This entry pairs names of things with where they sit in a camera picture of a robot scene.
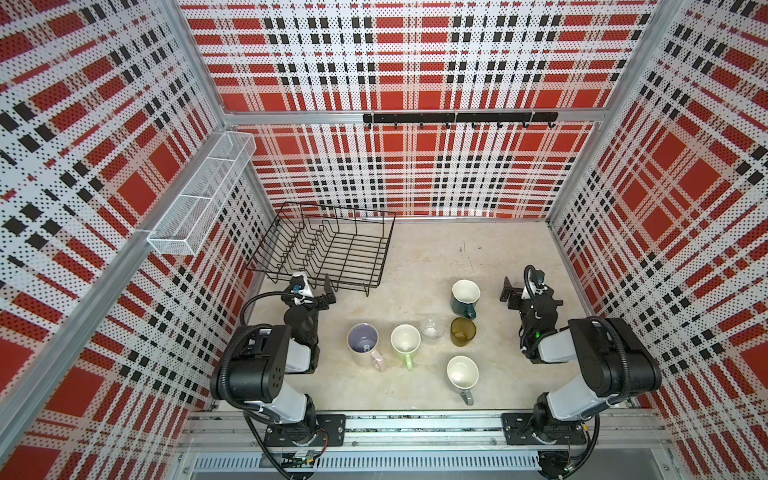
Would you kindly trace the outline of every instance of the pink mug handle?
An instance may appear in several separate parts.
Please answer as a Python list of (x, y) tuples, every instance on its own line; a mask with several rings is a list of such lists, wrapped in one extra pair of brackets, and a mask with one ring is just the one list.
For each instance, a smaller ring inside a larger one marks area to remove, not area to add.
[(381, 353), (377, 352), (376, 350), (371, 352), (371, 361), (373, 361), (373, 368), (379, 370), (380, 372), (383, 372), (386, 369), (384, 357), (382, 357)]

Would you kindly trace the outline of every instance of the light green mug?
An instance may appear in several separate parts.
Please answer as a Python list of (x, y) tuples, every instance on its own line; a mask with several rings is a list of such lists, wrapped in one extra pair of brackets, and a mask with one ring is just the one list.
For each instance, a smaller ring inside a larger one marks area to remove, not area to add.
[(406, 362), (408, 370), (413, 370), (412, 356), (422, 344), (422, 335), (419, 333), (419, 329), (413, 325), (397, 326), (392, 331), (389, 340), (392, 342), (392, 348), (398, 358)]

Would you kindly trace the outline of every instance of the dish rack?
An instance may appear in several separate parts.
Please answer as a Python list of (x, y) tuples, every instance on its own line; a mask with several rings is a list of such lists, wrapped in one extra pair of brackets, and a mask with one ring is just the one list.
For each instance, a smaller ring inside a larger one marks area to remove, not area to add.
[(328, 274), (335, 290), (370, 294), (381, 283), (396, 214), (286, 202), (246, 268), (277, 283), (306, 272), (312, 288)]

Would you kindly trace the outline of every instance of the mug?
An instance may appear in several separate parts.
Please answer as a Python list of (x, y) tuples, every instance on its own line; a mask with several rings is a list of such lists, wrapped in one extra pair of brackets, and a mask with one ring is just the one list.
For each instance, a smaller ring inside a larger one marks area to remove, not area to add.
[(462, 396), (467, 406), (473, 406), (475, 400), (472, 398), (470, 388), (475, 386), (480, 378), (480, 371), (475, 362), (467, 356), (459, 355), (453, 357), (448, 362), (448, 380), (451, 381), (454, 390)]
[(352, 358), (360, 366), (373, 366), (380, 372), (386, 368), (384, 358), (376, 351), (379, 332), (373, 325), (358, 323), (346, 334), (346, 345), (352, 352)]
[(392, 331), (389, 337), (392, 342), (392, 348), (397, 356), (405, 360), (408, 370), (413, 370), (413, 361), (411, 356), (422, 344), (422, 336), (419, 330), (413, 325), (400, 325)]
[(477, 317), (475, 304), (480, 300), (480, 287), (471, 280), (459, 280), (451, 287), (451, 310), (470, 320)]
[(475, 322), (460, 316), (451, 322), (451, 341), (456, 346), (464, 346), (475, 338), (478, 327)]

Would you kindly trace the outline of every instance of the workstation enclosure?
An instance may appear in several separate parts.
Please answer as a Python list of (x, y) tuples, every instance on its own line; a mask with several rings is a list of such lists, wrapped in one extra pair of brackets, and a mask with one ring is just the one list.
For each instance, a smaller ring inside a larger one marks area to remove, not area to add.
[(767, 47), (752, 0), (0, 2), (0, 478), (177, 474), (287, 201), (545, 223), (669, 463), (766, 475)]

